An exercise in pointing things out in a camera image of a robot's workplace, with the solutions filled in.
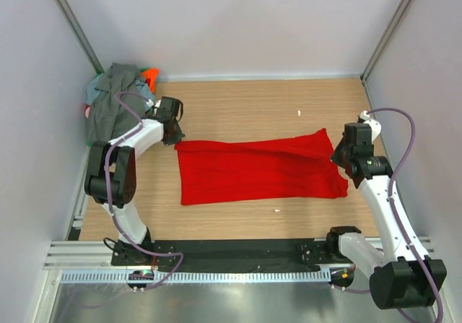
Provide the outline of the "red t-shirt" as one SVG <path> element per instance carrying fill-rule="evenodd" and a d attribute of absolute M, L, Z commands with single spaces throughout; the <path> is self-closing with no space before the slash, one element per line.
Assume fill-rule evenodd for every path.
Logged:
<path fill-rule="evenodd" d="M 260 142 L 191 140 L 175 150 L 183 205 L 348 194 L 325 129 Z"/>

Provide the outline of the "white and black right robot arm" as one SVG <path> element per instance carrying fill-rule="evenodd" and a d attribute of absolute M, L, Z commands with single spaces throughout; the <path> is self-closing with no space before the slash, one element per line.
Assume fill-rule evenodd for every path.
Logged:
<path fill-rule="evenodd" d="M 326 256 L 333 262 L 352 261 L 367 277 L 379 309 L 429 307 L 437 301 L 447 270 L 442 260 L 429 255 L 412 229 L 388 159 L 374 153 L 380 130 L 373 120 L 345 124 L 331 159 L 345 170 L 369 206 L 382 249 L 377 250 L 356 227 L 332 227 Z"/>

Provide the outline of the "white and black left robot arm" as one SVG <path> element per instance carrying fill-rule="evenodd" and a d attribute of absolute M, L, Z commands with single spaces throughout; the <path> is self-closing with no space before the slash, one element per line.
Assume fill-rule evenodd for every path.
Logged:
<path fill-rule="evenodd" d="M 142 118 L 122 101 L 123 95 L 136 94 L 115 94 L 118 104 L 135 117 L 135 126 L 115 139 L 91 145 L 84 192 L 105 209 L 118 231 L 118 240 L 112 247 L 112 264 L 148 265 L 158 254 L 153 251 L 149 229 L 134 203 L 136 159 L 157 143 L 170 146 L 181 142 L 185 136 L 179 124 L 183 102 L 162 97 L 154 103 L 146 98 L 144 101 L 152 112 Z"/>

